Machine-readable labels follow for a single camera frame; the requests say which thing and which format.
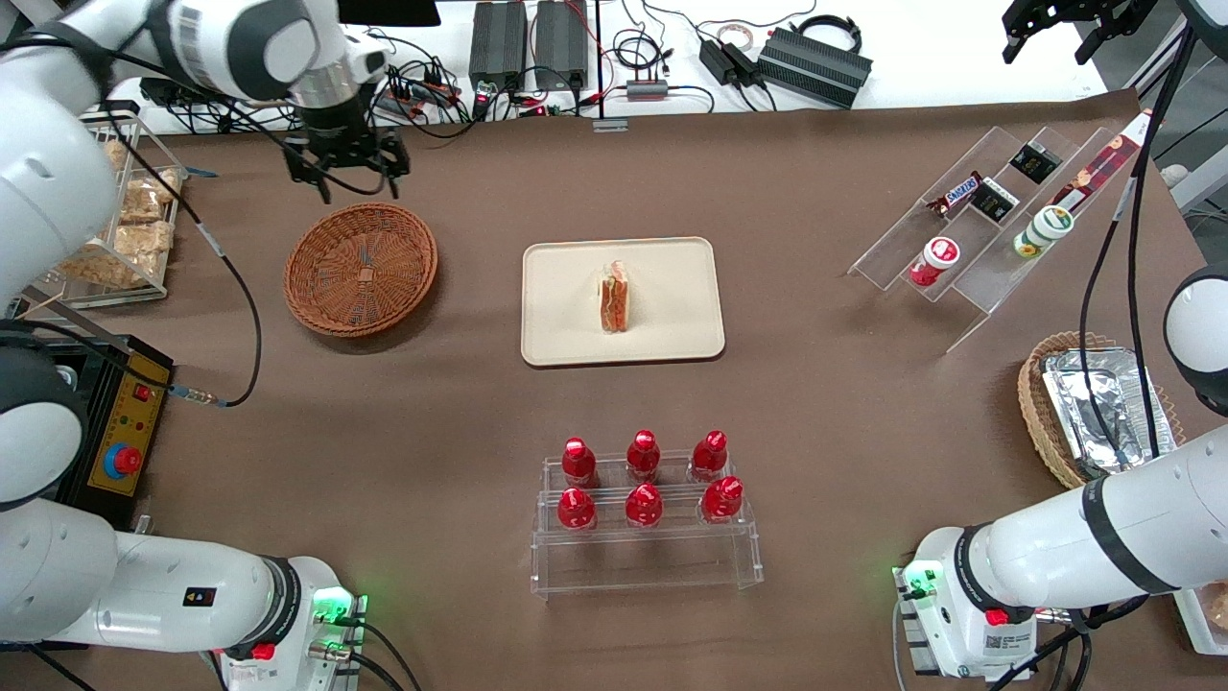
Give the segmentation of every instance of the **emergency stop button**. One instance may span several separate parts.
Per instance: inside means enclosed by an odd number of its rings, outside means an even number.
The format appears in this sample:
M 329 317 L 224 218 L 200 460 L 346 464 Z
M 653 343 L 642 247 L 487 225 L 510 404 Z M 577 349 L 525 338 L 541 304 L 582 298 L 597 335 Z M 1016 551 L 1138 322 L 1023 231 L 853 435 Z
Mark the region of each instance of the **emergency stop button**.
M 102 459 L 102 470 L 112 480 L 123 480 L 141 470 L 142 460 L 140 449 L 119 443 L 107 449 L 107 455 Z

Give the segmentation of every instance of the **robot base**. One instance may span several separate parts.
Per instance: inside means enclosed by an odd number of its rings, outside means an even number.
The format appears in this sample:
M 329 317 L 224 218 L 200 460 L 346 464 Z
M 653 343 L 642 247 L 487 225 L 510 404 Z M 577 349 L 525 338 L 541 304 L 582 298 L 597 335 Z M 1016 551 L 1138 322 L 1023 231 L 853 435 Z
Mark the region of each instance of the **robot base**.
M 930 593 L 904 606 L 905 611 L 909 605 L 916 609 L 917 623 L 938 671 L 944 676 L 984 676 L 986 681 L 996 681 L 1035 652 L 1036 620 L 1002 626 L 986 623 L 985 612 L 973 605 L 955 576 L 955 541 L 960 535 L 963 530 L 958 528 L 941 528 L 927 535 L 917 546 L 916 557 L 896 578 L 905 590 L 920 588 Z M 1024 671 L 1016 679 L 1028 676 Z
M 321 621 L 325 615 L 366 617 L 366 596 L 355 598 L 341 588 L 336 574 L 314 557 L 292 557 L 290 566 L 302 581 L 302 600 L 290 633 L 268 660 L 235 660 L 219 655 L 230 691 L 355 691 L 357 669 L 351 663 L 307 657 L 316 642 L 341 643 L 361 650 L 362 630 Z

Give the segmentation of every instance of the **brown table surface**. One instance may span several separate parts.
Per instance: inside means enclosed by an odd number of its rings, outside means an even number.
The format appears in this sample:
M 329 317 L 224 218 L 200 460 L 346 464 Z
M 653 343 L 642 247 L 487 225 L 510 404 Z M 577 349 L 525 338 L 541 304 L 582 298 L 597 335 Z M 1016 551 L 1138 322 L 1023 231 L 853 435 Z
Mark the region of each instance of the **brown table surface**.
M 1050 124 L 1082 140 L 1120 128 L 1137 107 L 1132 93 L 1114 93 L 641 118 L 603 135 L 587 120 L 543 118 L 479 125 L 443 147 L 406 131 L 414 172 L 400 203 L 430 223 L 441 270 L 419 312 L 361 345 L 314 336 L 281 296 L 295 241 L 360 198 L 335 190 L 323 205 L 287 179 L 281 153 L 260 137 L 172 139 L 184 162 L 221 173 L 192 179 L 189 199 L 257 295 L 265 356 L 247 405 L 169 406 L 147 477 L 157 533 L 323 558 L 371 595 L 371 621 L 427 691 L 894 689 L 889 567 L 935 528 L 991 520 L 1061 490 L 1032 449 L 1016 376 L 1036 341 L 1076 326 L 1125 176 L 949 356 L 968 312 L 907 288 L 883 295 L 845 270 L 987 128 L 1027 139 Z M 1154 171 L 1151 179 L 1138 280 L 1144 341 L 1154 380 L 1192 438 L 1216 419 L 1176 376 L 1159 323 L 1175 284 L 1202 259 Z M 715 247 L 723 356 L 524 365 L 526 247 L 669 234 Z M 1124 266 L 1120 239 L 1092 317 L 1094 330 L 1122 341 Z M 104 323 L 171 355 L 181 383 L 236 395 L 251 365 L 248 313 L 183 215 L 167 280 L 167 299 L 107 311 Z M 546 605 L 528 582 L 542 458 L 572 434 L 619 450 L 641 427 L 673 448 L 728 432 L 766 581 L 742 593 Z M 1172 599 L 1148 604 L 1095 635 L 1086 689 L 1223 689 L 1228 662 L 1194 654 L 1181 636 Z M 102 691 L 215 689 L 195 655 L 59 657 Z M 16 654 L 0 655 L 0 686 L 68 689 Z M 379 682 L 363 676 L 363 687 Z

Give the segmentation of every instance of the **acrylic display stand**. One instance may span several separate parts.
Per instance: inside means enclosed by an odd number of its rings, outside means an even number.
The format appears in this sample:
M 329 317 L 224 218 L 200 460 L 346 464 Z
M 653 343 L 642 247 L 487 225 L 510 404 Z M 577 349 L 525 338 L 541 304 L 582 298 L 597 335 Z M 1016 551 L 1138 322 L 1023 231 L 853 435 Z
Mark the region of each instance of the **acrylic display stand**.
M 1114 131 L 1100 128 L 1078 146 L 1054 129 L 1047 126 L 1041 129 L 1030 141 L 1057 155 L 1062 163 L 1043 183 L 1036 184 L 1009 162 L 1024 142 L 995 126 L 938 178 L 912 204 L 912 207 L 849 268 L 849 272 L 860 272 L 879 290 L 888 290 L 896 281 L 903 282 L 931 302 L 937 302 L 954 288 L 954 292 L 962 295 L 980 313 L 955 339 L 950 349 L 947 349 L 949 353 L 993 314 L 1038 261 L 1044 260 L 1049 249 L 1038 257 L 1020 257 L 1012 244 L 1014 237 L 1114 136 L 1116 136 Z M 1019 204 L 1000 222 L 995 222 L 966 201 L 949 217 L 941 217 L 926 206 L 927 203 L 968 179 L 973 171 L 993 178 L 1019 199 Z M 1092 205 L 1105 187 L 1106 182 L 1074 210 L 1074 232 L 1081 230 L 1077 222 L 1079 214 Z M 922 287 L 909 277 L 909 266 L 921 255 L 926 241 L 936 234 L 949 237 L 959 244 L 959 263 L 939 275 L 933 285 Z
M 567 487 L 560 459 L 546 459 L 533 524 L 532 590 L 561 593 L 634 590 L 686 585 L 749 588 L 764 579 L 759 530 L 750 502 L 729 523 L 709 525 L 699 518 L 706 484 L 686 479 L 689 452 L 663 452 L 657 490 L 664 515 L 655 528 L 626 523 L 626 496 L 636 486 L 626 475 L 626 457 L 597 459 L 600 488 L 587 491 L 597 504 L 597 527 L 572 531 L 559 524 L 559 497 Z M 733 474 L 732 461 L 723 475 Z

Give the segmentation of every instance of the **woven basket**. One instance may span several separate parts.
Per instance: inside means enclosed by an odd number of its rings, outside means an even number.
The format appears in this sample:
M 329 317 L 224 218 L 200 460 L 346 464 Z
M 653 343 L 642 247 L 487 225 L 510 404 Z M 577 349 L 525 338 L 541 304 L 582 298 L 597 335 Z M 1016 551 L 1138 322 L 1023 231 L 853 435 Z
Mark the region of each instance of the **woven basket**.
M 286 303 L 314 331 L 371 335 L 422 301 L 437 265 L 435 237 L 421 218 L 392 204 L 355 204 L 298 239 L 286 260 Z
M 1088 349 L 1109 349 L 1116 342 L 1110 338 L 1094 333 L 1087 334 Z M 1040 460 L 1045 461 L 1049 473 L 1054 474 L 1054 477 L 1067 490 L 1082 487 L 1087 484 L 1087 479 L 1078 473 L 1074 459 L 1066 447 L 1066 434 L 1062 432 L 1057 414 L 1054 412 L 1054 406 L 1049 401 L 1045 382 L 1040 377 L 1040 361 L 1052 353 L 1071 349 L 1078 349 L 1078 333 L 1067 330 L 1050 335 L 1036 345 L 1028 360 L 1024 361 L 1023 367 L 1019 368 L 1019 410 L 1023 411 L 1023 421 L 1028 426 L 1028 434 L 1032 436 L 1032 444 L 1040 454 Z M 1154 384 L 1152 387 L 1156 389 L 1156 396 L 1173 428 L 1173 439 L 1179 447 L 1185 444 L 1185 432 L 1173 412 L 1173 403 L 1168 400 L 1159 387 Z

